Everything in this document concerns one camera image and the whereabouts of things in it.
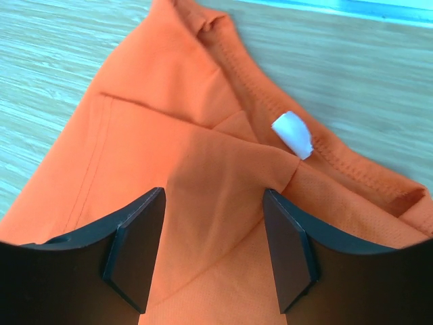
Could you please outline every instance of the wooden floor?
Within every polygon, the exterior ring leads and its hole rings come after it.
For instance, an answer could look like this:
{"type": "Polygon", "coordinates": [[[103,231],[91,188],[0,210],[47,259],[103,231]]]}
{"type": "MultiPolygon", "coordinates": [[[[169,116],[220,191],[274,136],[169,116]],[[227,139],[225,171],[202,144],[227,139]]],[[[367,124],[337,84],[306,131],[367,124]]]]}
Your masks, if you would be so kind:
{"type": "MultiPolygon", "coordinates": [[[[349,146],[433,189],[433,29],[202,0],[349,146]]],[[[150,0],[2,0],[0,218],[150,0]]]]}

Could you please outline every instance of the stitching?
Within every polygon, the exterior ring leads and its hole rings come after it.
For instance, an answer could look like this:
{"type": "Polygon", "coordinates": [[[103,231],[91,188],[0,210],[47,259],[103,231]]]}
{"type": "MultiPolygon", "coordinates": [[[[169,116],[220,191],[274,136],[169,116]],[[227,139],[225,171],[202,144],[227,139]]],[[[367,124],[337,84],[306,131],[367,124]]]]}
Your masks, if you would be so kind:
{"type": "MultiPolygon", "coordinates": [[[[97,97],[93,98],[92,101],[91,101],[91,104],[90,104],[90,107],[91,107],[91,108],[94,107],[95,102],[99,99],[99,98],[98,98],[98,95],[96,95],[96,96],[97,96],[97,97]]],[[[84,182],[85,182],[85,180],[86,180],[86,178],[87,178],[87,174],[89,173],[90,164],[91,164],[91,162],[93,161],[93,156],[95,155],[96,146],[97,146],[97,141],[98,141],[98,139],[99,139],[99,134],[100,134],[100,132],[101,132],[102,121],[103,121],[103,115],[101,115],[101,118],[100,118],[100,120],[99,120],[99,124],[98,124],[98,126],[97,126],[97,136],[96,136],[97,139],[96,139],[96,141],[95,141],[95,144],[93,145],[92,154],[91,154],[91,156],[90,156],[89,162],[87,163],[86,171],[85,171],[85,174],[84,174],[84,176],[83,176],[83,180],[81,181],[81,185],[80,185],[80,189],[78,190],[78,194],[76,195],[75,202],[74,202],[74,204],[72,205],[72,208],[71,208],[71,210],[70,210],[70,212],[69,212],[69,217],[68,217],[68,220],[67,220],[66,223],[65,223],[65,226],[64,226],[64,229],[63,229],[63,233],[66,232],[66,230],[68,229],[68,226],[69,226],[69,223],[70,223],[70,221],[71,221],[71,218],[72,218],[73,212],[74,212],[75,207],[76,207],[76,205],[77,205],[77,203],[78,203],[78,199],[79,199],[79,197],[80,197],[81,192],[83,191],[84,182]]]]}
{"type": "Polygon", "coordinates": [[[103,140],[103,142],[102,142],[102,146],[101,146],[101,150],[100,150],[100,152],[99,152],[99,156],[97,157],[96,169],[95,169],[95,171],[93,172],[92,180],[91,180],[91,182],[90,182],[90,184],[89,184],[89,187],[88,187],[88,189],[87,189],[86,198],[85,198],[85,200],[84,200],[84,202],[83,202],[83,205],[81,206],[80,213],[78,214],[78,217],[76,218],[76,222],[75,222],[74,229],[76,229],[76,227],[77,227],[79,221],[81,220],[81,217],[82,217],[82,214],[83,214],[84,207],[86,206],[87,199],[89,198],[90,190],[91,190],[91,188],[92,188],[93,182],[95,181],[95,178],[96,178],[97,171],[98,171],[98,169],[99,169],[99,161],[101,160],[102,153],[104,152],[105,144],[106,144],[106,142],[107,142],[107,137],[108,137],[107,135],[108,135],[108,130],[110,129],[110,121],[111,121],[111,115],[112,115],[112,102],[113,102],[113,99],[110,99],[110,98],[104,96],[104,101],[105,101],[105,102],[106,102],[106,101],[109,101],[109,103],[108,103],[108,105],[107,105],[107,109],[108,109],[108,119],[107,119],[107,121],[106,121],[106,123],[107,123],[107,127],[106,127],[106,130],[105,130],[105,133],[104,133],[104,140],[103,140]]]}
{"type": "MultiPolygon", "coordinates": [[[[230,65],[230,68],[232,71],[234,71],[236,77],[240,80],[242,85],[246,88],[246,90],[250,93],[250,95],[257,100],[260,104],[265,106],[271,114],[281,115],[284,113],[284,110],[281,109],[281,106],[279,103],[277,103],[275,100],[271,98],[270,95],[267,95],[266,93],[262,93],[261,89],[253,83],[249,79],[242,78],[242,75],[248,75],[248,72],[245,71],[242,68],[241,64],[236,64],[237,60],[235,57],[231,54],[229,50],[225,47],[225,44],[221,42],[221,32],[218,28],[214,28],[214,32],[218,36],[216,39],[218,46],[221,49],[221,52],[227,59],[227,63],[230,65]]],[[[360,169],[355,168],[354,166],[350,166],[344,161],[342,161],[340,158],[335,156],[335,154],[332,152],[331,149],[329,149],[321,140],[318,139],[317,136],[314,135],[312,132],[312,138],[313,138],[313,146],[316,149],[316,151],[337,171],[341,172],[342,174],[350,177],[352,180],[362,183],[363,185],[371,188],[372,190],[375,190],[376,192],[381,192],[385,195],[404,195],[407,192],[401,191],[398,188],[391,187],[387,184],[380,183],[378,180],[374,179],[373,177],[369,176],[365,172],[363,172],[360,169]]]]}

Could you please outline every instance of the orange fabric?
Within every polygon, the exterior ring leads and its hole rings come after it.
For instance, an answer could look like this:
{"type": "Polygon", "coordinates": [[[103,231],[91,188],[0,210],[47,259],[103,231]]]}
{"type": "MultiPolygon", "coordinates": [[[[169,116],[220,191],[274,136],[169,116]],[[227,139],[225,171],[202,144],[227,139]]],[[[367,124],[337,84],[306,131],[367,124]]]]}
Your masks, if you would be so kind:
{"type": "Polygon", "coordinates": [[[149,189],[167,208],[141,325],[285,324],[263,223],[265,188],[380,244],[433,231],[425,187],[350,151],[254,64],[227,14],[155,0],[113,51],[0,223],[42,243],[149,189]],[[272,132],[294,111],[313,134],[305,161],[272,132]]]}

